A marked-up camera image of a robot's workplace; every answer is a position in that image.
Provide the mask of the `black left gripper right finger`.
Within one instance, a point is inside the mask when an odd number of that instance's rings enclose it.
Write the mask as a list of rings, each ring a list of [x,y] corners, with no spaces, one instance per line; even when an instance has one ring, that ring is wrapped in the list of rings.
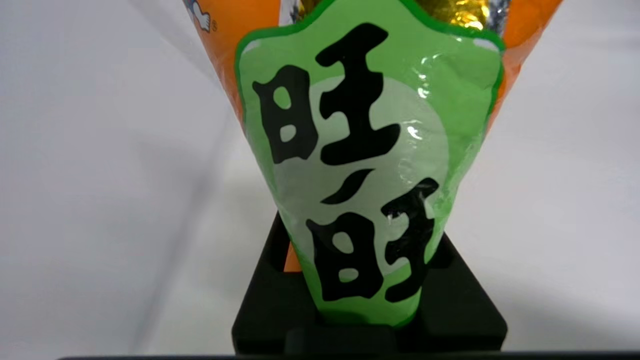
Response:
[[[418,309],[395,331],[400,352],[499,352],[508,325],[448,235],[428,264]]]

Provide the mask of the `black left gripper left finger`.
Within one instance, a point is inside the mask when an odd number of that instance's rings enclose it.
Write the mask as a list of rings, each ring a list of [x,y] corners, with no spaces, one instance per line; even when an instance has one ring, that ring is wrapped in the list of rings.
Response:
[[[301,272],[285,272],[290,237],[275,214],[231,327],[237,354],[322,354],[318,311]]]

